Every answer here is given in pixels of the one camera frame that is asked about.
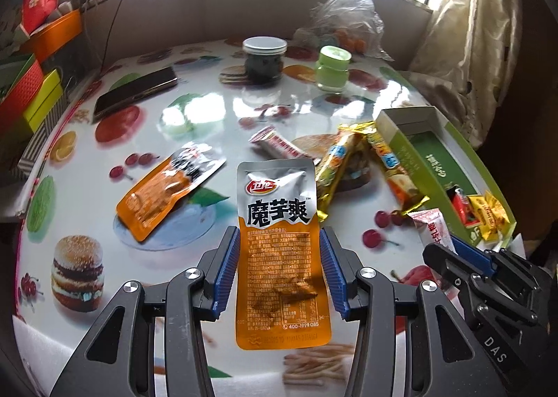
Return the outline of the black smartphone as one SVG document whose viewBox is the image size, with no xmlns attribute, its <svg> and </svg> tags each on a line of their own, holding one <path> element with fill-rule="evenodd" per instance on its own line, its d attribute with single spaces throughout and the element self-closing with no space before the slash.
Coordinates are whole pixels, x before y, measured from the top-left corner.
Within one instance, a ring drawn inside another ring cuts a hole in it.
<svg viewBox="0 0 558 397">
<path fill-rule="evenodd" d="M 165 67 L 119 85 L 97 99 L 93 109 L 93 122 L 177 84 L 178 78 L 174 70 Z"/>
</svg>

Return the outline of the pink white candy wrapper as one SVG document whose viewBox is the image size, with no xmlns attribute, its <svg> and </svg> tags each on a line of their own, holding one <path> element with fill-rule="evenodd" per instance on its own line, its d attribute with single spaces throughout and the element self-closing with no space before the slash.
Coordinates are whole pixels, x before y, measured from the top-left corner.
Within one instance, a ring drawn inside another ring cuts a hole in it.
<svg viewBox="0 0 558 397">
<path fill-rule="evenodd" d="M 408 217 L 416 227 L 424 246 L 439 244 L 453 253 L 456 251 L 444 216 L 438 208 L 411 212 Z"/>
</svg>

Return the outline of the red white nougat candy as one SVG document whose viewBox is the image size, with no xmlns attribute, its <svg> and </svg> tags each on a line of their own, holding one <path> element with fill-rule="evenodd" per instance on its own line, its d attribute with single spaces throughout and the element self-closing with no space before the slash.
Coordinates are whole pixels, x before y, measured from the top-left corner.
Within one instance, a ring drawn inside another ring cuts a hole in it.
<svg viewBox="0 0 558 397">
<path fill-rule="evenodd" d="M 274 159 L 311 159 L 315 165 L 320 162 L 319 158 L 313 158 L 288 141 L 274 126 L 265 126 L 251 136 L 249 142 L 263 149 Z"/>
</svg>

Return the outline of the green glass jar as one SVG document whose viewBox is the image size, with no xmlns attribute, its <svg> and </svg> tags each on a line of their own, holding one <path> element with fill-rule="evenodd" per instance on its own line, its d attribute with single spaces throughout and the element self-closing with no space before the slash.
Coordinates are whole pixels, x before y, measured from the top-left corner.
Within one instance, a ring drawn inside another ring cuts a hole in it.
<svg viewBox="0 0 558 397">
<path fill-rule="evenodd" d="M 316 61 L 315 81 L 323 91 L 340 93 L 349 79 L 352 54 L 340 47 L 325 45 Z"/>
</svg>

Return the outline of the yellow candy packet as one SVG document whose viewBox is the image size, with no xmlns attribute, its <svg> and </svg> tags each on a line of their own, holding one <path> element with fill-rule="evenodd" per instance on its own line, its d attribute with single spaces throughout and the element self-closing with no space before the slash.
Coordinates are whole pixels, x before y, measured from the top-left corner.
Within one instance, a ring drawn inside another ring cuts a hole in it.
<svg viewBox="0 0 558 397">
<path fill-rule="evenodd" d="M 489 190 L 483 195 L 468 196 L 469 205 L 481 231 L 482 240 L 494 243 L 512 230 L 512 223 L 503 204 Z"/>
</svg>

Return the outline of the dark jar white lid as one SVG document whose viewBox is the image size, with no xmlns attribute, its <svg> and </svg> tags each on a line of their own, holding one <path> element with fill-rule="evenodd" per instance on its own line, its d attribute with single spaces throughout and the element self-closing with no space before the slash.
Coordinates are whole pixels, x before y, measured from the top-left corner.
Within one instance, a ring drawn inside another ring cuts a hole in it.
<svg viewBox="0 0 558 397">
<path fill-rule="evenodd" d="M 253 84 L 271 84 L 281 78 L 287 51 L 284 39 L 254 36 L 243 41 L 242 49 L 246 54 L 246 76 Z"/>
</svg>

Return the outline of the black white striped box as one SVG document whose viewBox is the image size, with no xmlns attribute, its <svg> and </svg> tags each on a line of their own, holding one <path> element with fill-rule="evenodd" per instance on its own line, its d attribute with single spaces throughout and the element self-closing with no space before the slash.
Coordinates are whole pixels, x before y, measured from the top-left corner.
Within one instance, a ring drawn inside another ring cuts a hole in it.
<svg viewBox="0 0 558 397">
<path fill-rule="evenodd" d="M 37 132 L 33 134 L 14 170 L 14 175 L 17 177 L 18 181 L 25 181 L 29 177 L 33 166 L 39 159 L 41 149 L 48 140 L 50 133 L 55 129 L 68 105 L 67 94 L 63 94 L 47 114 Z"/>
</svg>

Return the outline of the gold rice stick snack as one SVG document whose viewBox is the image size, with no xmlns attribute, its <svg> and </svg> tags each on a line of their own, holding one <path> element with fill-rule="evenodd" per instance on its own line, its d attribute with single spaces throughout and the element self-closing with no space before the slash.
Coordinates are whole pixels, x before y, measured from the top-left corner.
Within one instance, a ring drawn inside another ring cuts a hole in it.
<svg viewBox="0 0 558 397">
<path fill-rule="evenodd" d="M 336 192 L 363 187 L 372 178 L 370 150 L 364 133 L 341 125 L 333 144 L 316 167 L 317 216 L 328 217 Z"/>
<path fill-rule="evenodd" d="M 363 133 L 374 152 L 379 164 L 383 168 L 386 183 L 392 190 L 400 204 L 403 216 L 416 210 L 429 200 L 418 186 L 412 181 L 407 169 L 401 164 L 395 153 L 377 130 L 376 123 L 368 122 Z"/>
</svg>

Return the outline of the red small snack packet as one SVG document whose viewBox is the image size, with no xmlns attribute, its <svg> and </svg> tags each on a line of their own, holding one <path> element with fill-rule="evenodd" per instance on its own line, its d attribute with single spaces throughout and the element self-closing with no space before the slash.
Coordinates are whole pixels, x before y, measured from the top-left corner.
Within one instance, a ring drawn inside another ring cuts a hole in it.
<svg viewBox="0 0 558 397">
<path fill-rule="evenodd" d="M 453 185 L 446 189 L 446 194 L 456 211 L 461 224 L 465 226 L 473 226 L 477 221 L 469 203 L 465 192 L 458 185 Z"/>
</svg>

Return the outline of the orange silver konjac pouch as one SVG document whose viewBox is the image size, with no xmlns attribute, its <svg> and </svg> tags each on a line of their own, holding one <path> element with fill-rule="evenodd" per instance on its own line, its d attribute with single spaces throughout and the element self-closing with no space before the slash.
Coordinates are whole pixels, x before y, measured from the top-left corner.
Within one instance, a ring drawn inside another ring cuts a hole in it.
<svg viewBox="0 0 558 397">
<path fill-rule="evenodd" d="M 292 350 L 327 344 L 331 321 L 313 162 L 304 158 L 239 164 L 236 208 L 238 347 Z"/>
</svg>

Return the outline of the clear plastic bag with fruit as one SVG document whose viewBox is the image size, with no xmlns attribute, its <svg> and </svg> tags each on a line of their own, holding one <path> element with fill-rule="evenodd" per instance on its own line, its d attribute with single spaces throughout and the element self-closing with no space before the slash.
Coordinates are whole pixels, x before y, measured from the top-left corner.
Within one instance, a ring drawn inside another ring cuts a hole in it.
<svg viewBox="0 0 558 397">
<path fill-rule="evenodd" d="M 296 29 L 292 41 L 316 50 L 333 45 L 392 62 L 381 45 L 383 34 L 384 23 L 372 0 L 326 0 L 311 10 L 309 24 Z"/>
</svg>

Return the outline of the floral beige curtain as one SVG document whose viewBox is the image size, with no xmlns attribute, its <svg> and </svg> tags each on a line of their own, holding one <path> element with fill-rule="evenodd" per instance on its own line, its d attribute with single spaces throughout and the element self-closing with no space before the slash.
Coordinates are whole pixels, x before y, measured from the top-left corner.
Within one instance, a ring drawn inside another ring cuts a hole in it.
<svg viewBox="0 0 558 397">
<path fill-rule="evenodd" d="M 442 0 L 404 74 L 473 148 L 507 95 L 521 32 L 521 0 Z"/>
</svg>

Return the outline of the red box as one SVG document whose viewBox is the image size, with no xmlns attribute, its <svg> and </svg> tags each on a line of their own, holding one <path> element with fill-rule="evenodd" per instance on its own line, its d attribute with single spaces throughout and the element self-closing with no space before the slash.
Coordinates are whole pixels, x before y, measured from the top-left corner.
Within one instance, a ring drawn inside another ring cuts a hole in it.
<svg viewBox="0 0 558 397">
<path fill-rule="evenodd" d="M 1 134 L 9 131 L 40 91 L 44 73 L 34 54 L 1 61 Z"/>
</svg>

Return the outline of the yellow green box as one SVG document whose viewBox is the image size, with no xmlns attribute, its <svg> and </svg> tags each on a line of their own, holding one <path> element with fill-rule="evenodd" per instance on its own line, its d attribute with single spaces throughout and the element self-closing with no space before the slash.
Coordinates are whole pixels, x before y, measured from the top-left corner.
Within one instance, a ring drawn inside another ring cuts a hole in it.
<svg viewBox="0 0 558 397">
<path fill-rule="evenodd" d="M 57 70 L 52 70 L 44 77 L 43 84 L 33 101 L 14 124 L 15 130 L 24 137 L 36 133 L 48 113 L 62 97 L 61 78 Z"/>
</svg>

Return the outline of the orange box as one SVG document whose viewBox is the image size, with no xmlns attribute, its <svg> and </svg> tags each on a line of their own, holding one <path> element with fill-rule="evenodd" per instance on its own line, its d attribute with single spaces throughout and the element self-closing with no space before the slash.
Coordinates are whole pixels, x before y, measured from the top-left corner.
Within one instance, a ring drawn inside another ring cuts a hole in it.
<svg viewBox="0 0 558 397">
<path fill-rule="evenodd" d="M 43 63 L 64 45 L 79 36 L 82 30 L 81 12 L 72 10 L 32 34 L 20 46 L 18 54 L 33 54 L 38 63 Z"/>
</svg>

